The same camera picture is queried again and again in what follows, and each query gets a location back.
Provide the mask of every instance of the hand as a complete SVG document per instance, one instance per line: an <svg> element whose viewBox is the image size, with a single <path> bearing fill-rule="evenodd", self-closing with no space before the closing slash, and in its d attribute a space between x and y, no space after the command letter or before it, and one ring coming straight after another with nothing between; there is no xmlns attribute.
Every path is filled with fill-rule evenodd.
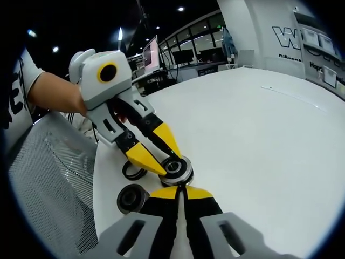
<svg viewBox="0 0 345 259"><path fill-rule="evenodd" d="M125 123L127 121L127 118L123 115L117 114L116 116L122 123Z"/></svg>

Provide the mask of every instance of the logo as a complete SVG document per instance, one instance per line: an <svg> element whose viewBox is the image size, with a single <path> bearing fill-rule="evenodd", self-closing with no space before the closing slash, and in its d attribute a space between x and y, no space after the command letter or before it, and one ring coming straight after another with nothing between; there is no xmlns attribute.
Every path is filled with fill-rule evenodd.
<svg viewBox="0 0 345 259"><path fill-rule="evenodd" d="M292 47L295 50L301 50L300 40L298 38L297 29L292 30L289 27L272 26L272 29L282 47Z"/></svg>
<svg viewBox="0 0 345 259"><path fill-rule="evenodd" d="M302 62L301 59L299 59L299 58L292 58L292 57L289 57L288 55L279 54L279 57L280 58L286 58L286 59L291 59L291 60L296 60L296 61Z"/></svg>
<svg viewBox="0 0 345 259"><path fill-rule="evenodd" d="M322 69L322 67L315 65L314 62L311 61L309 62L309 66L315 69L316 71L320 71Z"/></svg>

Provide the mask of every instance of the white table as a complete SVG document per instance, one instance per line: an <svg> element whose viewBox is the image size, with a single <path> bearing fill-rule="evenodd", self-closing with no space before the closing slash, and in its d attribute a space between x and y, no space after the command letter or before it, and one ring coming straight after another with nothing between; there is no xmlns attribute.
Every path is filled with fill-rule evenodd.
<svg viewBox="0 0 345 259"><path fill-rule="evenodd" d="M256 69L198 77L148 98L191 160L193 186L210 191L224 212L257 228L280 254L305 258L321 245L345 200L342 100L305 80ZM158 159L165 157L127 126ZM119 150L99 143L98 236L123 217L116 198L133 183L122 176L125 162ZM153 173L137 183L148 192L161 187Z"/></svg>

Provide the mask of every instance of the gray gripper housing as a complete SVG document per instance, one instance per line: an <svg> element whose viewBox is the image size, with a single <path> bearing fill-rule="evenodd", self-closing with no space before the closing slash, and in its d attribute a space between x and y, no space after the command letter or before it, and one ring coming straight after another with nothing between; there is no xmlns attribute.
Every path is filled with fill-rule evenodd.
<svg viewBox="0 0 345 259"><path fill-rule="evenodd" d="M106 229L95 248L76 258L148 259L162 220L162 217L131 212ZM131 247L130 257L124 257Z"/></svg>
<svg viewBox="0 0 345 259"><path fill-rule="evenodd" d="M105 230L94 249L76 258L148 259L161 222L161 217L131 212ZM263 235L234 213L202 217L201 222L214 259L235 258L229 244L240 254L239 259L299 259L265 246ZM131 247L130 257L124 257Z"/></svg>
<svg viewBox="0 0 345 259"><path fill-rule="evenodd" d="M234 213L222 213L201 218L209 238L214 259L236 258L229 247L240 255L239 259L299 259L293 255L280 255L264 243L262 233Z"/></svg>

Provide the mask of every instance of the black rubber ring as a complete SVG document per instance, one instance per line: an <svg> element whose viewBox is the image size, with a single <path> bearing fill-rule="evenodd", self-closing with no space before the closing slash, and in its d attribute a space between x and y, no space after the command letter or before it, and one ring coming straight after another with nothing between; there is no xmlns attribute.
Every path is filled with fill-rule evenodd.
<svg viewBox="0 0 345 259"><path fill-rule="evenodd" d="M125 163L125 165L123 166L122 168L122 174L123 176L128 179L129 181L136 181L136 180L139 180L140 178L142 178L143 176L145 176L147 174L147 170L141 168L137 173L135 174L131 174L131 175L128 175L127 174L127 169L128 167L130 167L132 165L132 163L130 161L127 161Z"/></svg>

